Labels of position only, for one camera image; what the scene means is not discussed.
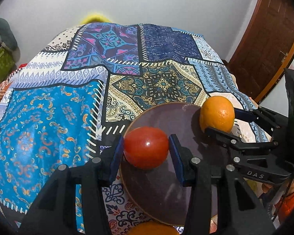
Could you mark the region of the large orange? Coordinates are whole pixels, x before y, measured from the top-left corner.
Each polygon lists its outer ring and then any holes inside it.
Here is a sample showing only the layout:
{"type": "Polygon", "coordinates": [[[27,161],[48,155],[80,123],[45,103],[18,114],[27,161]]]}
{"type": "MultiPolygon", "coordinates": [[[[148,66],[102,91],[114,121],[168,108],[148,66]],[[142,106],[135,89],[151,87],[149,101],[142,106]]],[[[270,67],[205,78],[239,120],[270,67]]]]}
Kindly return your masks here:
{"type": "Polygon", "coordinates": [[[232,103],[223,96],[207,98],[200,110],[199,124],[204,132],[212,127],[226,133],[230,133],[235,120],[235,112],[232,103]]]}

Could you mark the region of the small mandarin orange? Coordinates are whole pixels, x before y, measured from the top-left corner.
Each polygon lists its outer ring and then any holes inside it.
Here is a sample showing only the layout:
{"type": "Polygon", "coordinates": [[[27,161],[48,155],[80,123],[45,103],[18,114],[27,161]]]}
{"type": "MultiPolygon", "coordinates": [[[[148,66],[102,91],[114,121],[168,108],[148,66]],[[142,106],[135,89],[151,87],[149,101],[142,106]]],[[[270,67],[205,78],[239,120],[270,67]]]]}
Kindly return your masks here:
{"type": "Polygon", "coordinates": [[[169,225],[156,223],[153,221],[141,223],[132,227],[127,235],[179,235],[178,231],[169,225]]]}

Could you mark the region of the red tomato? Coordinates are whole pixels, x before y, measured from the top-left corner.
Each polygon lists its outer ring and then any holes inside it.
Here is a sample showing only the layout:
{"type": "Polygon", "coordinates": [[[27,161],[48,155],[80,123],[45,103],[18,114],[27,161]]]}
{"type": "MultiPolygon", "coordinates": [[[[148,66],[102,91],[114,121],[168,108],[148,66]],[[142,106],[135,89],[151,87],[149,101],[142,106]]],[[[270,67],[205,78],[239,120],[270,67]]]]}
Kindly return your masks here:
{"type": "Polygon", "coordinates": [[[150,170],[164,163],[169,152],[168,136],[161,129],[139,127],[128,132],[124,139],[124,155],[134,167],[150,170]]]}

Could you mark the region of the dark round plate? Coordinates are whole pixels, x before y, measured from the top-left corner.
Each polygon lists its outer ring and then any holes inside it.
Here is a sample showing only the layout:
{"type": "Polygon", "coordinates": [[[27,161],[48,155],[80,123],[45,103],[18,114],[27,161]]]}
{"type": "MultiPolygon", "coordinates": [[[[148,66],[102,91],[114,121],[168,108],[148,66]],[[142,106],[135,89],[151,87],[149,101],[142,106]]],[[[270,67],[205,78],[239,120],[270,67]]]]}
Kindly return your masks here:
{"type": "MultiPolygon", "coordinates": [[[[168,136],[177,135],[183,147],[207,164],[226,165],[227,150],[212,142],[200,129],[200,109],[181,102],[158,105],[135,118],[127,131],[144,126],[159,128],[168,136]]],[[[124,159],[119,172],[129,197],[146,215],[168,225],[184,225],[191,188],[183,187],[178,181],[171,157],[152,170],[137,169],[124,159]]]]}

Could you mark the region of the brown wooden door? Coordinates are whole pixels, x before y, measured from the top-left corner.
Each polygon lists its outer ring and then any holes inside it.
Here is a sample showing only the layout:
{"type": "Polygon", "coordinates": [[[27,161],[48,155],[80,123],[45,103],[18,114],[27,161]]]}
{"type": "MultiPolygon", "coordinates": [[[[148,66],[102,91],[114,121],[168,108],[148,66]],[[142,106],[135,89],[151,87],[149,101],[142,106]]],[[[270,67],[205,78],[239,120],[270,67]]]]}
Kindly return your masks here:
{"type": "Polygon", "coordinates": [[[239,90],[259,102],[276,85],[293,55],[293,2],[257,0],[228,68],[239,90]]]}

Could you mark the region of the blue patchwork bedspread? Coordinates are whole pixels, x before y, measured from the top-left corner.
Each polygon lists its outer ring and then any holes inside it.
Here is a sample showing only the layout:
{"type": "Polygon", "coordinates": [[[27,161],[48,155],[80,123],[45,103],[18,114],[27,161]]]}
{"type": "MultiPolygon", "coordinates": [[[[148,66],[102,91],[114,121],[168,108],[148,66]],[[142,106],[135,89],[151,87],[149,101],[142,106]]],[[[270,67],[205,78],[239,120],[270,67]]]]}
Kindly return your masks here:
{"type": "Polygon", "coordinates": [[[0,89],[0,222],[17,233],[59,165],[87,163],[142,112],[212,95],[255,108],[200,34],[116,23],[61,32],[0,89]]]}

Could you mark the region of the grey plush toy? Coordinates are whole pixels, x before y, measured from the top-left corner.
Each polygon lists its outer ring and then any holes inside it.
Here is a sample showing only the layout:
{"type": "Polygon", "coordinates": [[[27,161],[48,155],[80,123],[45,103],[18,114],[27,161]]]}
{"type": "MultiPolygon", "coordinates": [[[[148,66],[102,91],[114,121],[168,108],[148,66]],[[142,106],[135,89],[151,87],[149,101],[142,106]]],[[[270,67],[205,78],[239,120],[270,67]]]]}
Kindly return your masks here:
{"type": "Polygon", "coordinates": [[[0,46],[14,52],[18,45],[7,20],[0,18],[0,46]]]}

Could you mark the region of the yellow curved cushion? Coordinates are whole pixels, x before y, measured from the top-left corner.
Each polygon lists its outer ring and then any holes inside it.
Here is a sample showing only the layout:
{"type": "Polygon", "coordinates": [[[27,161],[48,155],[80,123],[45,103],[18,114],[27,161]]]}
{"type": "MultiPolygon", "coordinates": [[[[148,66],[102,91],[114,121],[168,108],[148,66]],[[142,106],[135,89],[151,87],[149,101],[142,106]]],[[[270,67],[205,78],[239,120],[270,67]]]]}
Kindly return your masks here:
{"type": "Polygon", "coordinates": [[[80,25],[89,23],[111,23],[111,20],[100,13],[92,13],[83,18],[80,25]]]}

